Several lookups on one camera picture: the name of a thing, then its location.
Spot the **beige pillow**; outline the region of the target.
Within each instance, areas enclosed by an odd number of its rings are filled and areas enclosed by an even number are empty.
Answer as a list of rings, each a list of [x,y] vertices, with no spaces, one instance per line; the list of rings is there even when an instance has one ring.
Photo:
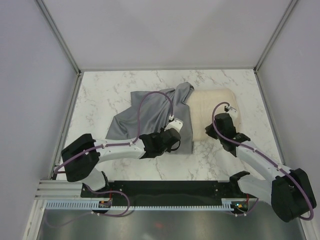
[[[240,125],[240,111],[234,93],[228,88],[215,90],[195,90],[188,98],[186,104],[189,106],[192,125],[192,140],[194,142],[204,141],[208,138],[205,127],[212,123],[214,108],[221,102],[228,102],[239,113],[238,124]]]

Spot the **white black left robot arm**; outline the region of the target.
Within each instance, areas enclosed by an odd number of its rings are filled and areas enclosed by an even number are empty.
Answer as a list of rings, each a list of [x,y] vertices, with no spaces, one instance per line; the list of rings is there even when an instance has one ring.
[[[180,142],[180,131],[174,127],[142,134],[137,141],[97,140],[90,133],[85,133],[61,151],[63,172],[68,182],[81,182],[98,197],[105,197],[110,186],[97,165],[120,159],[153,159],[165,152],[175,151],[173,146]]]

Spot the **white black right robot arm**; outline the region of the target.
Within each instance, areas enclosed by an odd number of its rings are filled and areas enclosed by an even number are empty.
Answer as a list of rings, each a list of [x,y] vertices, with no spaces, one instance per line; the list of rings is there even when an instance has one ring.
[[[244,193],[269,204],[275,214],[288,223],[295,218],[311,221],[317,206],[307,173],[301,168],[276,163],[257,148],[251,139],[237,132],[229,113],[212,116],[205,133],[219,140],[223,149],[250,165],[263,179],[242,171],[230,177],[228,191],[233,197]]]

